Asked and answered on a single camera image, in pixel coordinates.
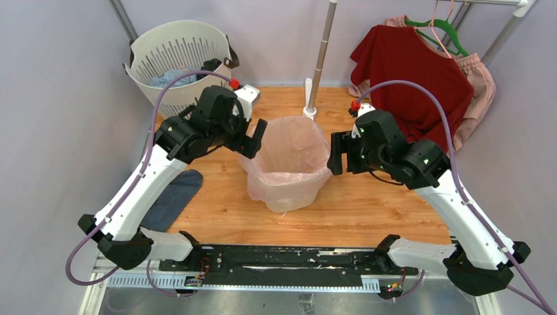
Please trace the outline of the beige plastic trash bin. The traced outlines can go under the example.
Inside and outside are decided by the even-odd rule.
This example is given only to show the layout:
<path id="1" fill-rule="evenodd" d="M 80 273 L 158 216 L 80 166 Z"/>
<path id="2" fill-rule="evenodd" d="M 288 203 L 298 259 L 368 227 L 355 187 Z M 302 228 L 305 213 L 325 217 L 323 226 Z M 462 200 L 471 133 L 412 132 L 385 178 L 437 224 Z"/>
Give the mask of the beige plastic trash bin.
<path id="1" fill-rule="evenodd" d="M 316 197 L 316 194 L 297 196 L 295 198 L 265 202 L 265 206 L 274 213 L 287 213 L 311 205 Z"/>

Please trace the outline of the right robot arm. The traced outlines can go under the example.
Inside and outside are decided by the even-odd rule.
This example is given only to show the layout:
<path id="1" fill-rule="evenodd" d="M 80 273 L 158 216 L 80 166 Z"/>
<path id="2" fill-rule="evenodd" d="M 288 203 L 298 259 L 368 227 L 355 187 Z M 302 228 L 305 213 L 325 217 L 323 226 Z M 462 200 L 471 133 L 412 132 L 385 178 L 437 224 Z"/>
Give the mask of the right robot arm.
<path id="1" fill-rule="evenodd" d="M 526 243 L 497 232 L 481 211 L 472 211 L 444 151 L 428 139 L 409 142 L 389 112 L 361 114 L 352 130 L 332 133 L 327 165 L 334 175 L 388 174 L 429 203 L 456 238 L 439 245 L 390 234 L 374 251 L 375 265 L 384 274 L 417 268 L 444 275 L 461 291 L 481 296 L 506 289 L 531 252 Z"/>

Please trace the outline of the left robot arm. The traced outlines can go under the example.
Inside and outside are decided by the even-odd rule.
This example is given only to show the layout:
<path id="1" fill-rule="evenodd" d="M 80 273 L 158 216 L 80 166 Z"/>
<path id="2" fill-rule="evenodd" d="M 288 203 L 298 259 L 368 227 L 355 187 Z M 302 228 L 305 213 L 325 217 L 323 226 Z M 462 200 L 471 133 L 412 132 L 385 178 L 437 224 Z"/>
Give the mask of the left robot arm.
<path id="1" fill-rule="evenodd" d="M 190 234 L 156 232 L 141 222 L 171 181 L 195 159 L 220 147 L 255 157 L 267 126 L 260 119 L 254 134 L 247 134 L 259 98 L 260 91 L 251 85 L 235 91 L 212 85 L 195 105 L 162 122 L 152 148 L 109 204 L 78 221 L 109 261 L 124 270 L 151 260 L 173 260 L 186 271 L 200 266 L 201 246 Z"/>

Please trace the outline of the pink plastic trash bag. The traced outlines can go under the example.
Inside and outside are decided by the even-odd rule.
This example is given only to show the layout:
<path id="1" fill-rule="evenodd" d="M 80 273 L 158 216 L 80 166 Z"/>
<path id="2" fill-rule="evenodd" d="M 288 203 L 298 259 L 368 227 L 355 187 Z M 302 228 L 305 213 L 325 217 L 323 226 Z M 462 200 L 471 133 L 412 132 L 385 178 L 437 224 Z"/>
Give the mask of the pink plastic trash bag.
<path id="1" fill-rule="evenodd" d="M 242 156 L 239 162 L 247 173 L 249 197 L 265 203 L 317 195 L 332 176 L 329 157 L 330 144 L 321 127 L 292 115 L 269 120 L 256 156 Z"/>

